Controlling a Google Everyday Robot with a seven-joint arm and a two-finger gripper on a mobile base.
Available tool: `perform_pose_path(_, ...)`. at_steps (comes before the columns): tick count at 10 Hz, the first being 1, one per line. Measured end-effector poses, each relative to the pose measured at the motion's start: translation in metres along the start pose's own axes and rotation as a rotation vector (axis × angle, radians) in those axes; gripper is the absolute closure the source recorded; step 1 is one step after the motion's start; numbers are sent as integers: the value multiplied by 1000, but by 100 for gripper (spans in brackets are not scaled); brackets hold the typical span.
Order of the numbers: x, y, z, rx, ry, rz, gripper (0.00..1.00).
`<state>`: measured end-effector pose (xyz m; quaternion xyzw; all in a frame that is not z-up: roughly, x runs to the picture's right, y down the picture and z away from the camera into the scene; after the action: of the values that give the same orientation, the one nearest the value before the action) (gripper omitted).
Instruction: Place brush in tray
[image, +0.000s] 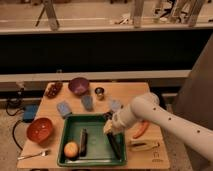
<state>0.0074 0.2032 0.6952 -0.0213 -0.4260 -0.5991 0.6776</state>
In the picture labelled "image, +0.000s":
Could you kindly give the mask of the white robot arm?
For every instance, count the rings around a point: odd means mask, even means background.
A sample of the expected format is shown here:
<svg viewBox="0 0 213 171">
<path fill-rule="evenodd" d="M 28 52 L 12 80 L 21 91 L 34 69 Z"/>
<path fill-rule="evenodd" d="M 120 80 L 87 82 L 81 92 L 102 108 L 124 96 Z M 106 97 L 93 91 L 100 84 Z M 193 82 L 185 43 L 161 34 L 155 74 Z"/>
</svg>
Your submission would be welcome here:
<svg viewBox="0 0 213 171">
<path fill-rule="evenodd" d="M 118 134 L 143 120 L 166 129 L 213 162 L 213 131 L 163 109 L 158 96 L 151 92 L 134 97 L 128 105 L 115 112 L 104 125 L 103 133 Z"/>
</svg>

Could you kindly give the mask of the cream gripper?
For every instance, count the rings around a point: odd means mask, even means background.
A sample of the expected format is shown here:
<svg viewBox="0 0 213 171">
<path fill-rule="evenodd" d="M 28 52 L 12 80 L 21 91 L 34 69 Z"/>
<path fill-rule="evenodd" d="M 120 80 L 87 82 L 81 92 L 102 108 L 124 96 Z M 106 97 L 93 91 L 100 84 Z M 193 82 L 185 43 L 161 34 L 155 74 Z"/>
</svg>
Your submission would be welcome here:
<svg viewBox="0 0 213 171">
<path fill-rule="evenodd" d="M 124 137 L 122 134 L 113 135 L 115 133 L 115 129 L 112 125 L 111 120 L 107 120 L 104 127 L 103 132 L 107 134 L 107 138 L 109 140 L 109 143 L 114 151 L 114 154 L 118 160 L 121 159 L 124 153 Z"/>
</svg>

